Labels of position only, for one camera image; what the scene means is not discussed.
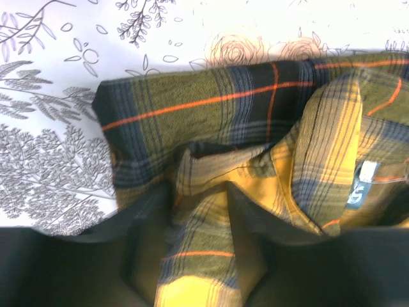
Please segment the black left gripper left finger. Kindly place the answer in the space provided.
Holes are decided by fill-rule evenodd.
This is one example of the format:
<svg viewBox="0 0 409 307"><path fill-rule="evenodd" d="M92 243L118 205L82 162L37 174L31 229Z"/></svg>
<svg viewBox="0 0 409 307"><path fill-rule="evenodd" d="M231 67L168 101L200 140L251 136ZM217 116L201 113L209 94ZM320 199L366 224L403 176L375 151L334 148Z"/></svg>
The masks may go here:
<svg viewBox="0 0 409 307"><path fill-rule="evenodd" d="M153 306L171 200L156 184L78 235L1 228L1 305Z"/></svg>

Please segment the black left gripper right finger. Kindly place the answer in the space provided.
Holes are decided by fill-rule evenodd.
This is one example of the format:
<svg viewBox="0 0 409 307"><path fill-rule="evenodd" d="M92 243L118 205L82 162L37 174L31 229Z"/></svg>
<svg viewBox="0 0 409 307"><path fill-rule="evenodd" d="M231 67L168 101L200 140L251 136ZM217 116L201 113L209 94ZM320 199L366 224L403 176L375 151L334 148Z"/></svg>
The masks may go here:
<svg viewBox="0 0 409 307"><path fill-rule="evenodd" d="M235 184L226 187L245 306L408 305L408 230L320 236L275 217Z"/></svg>

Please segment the yellow plaid long sleeve shirt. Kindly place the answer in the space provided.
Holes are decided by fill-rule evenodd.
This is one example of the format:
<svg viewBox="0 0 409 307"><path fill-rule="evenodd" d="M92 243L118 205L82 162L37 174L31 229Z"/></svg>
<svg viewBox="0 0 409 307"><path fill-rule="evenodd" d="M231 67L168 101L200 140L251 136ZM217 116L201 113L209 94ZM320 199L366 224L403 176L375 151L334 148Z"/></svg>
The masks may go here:
<svg viewBox="0 0 409 307"><path fill-rule="evenodd" d="M100 83L119 209L173 184L155 306L239 306L227 184L288 226L408 227L408 55L361 54Z"/></svg>

